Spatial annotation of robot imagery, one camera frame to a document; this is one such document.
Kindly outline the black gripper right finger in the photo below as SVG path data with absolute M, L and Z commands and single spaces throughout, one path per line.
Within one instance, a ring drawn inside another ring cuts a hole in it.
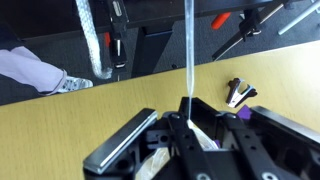
M 318 132 L 262 106 L 254 106 L 251 111 L 252 115 L 257 115 L 263 122 L 300 138 L 308 145 L 320 148 L 320 134 Z

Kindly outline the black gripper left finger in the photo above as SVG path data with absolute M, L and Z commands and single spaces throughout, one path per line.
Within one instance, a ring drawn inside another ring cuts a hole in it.
M 146 128 L 155 123 L 157 116 L 155 110 L 142 109 L 89 154 L 83 161 L 85 180 L 105 180 L 106 170 Z

